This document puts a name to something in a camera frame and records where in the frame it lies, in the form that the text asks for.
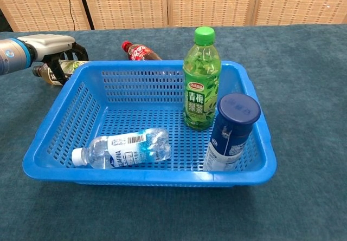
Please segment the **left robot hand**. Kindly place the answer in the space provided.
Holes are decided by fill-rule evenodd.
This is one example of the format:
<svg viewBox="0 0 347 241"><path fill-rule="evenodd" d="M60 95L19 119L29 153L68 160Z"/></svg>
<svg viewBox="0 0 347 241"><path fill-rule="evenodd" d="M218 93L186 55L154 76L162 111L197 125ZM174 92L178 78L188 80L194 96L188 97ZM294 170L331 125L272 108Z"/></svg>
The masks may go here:
<svg viewBox="0 0 347 241"><path fill-rule="evenodd" d="M86 49L68 35L36 34L18 40L27 46L33 62L42 63L33 67L34 76L50 84L63 86L74 72L73 64L89 61Z"/></svg>

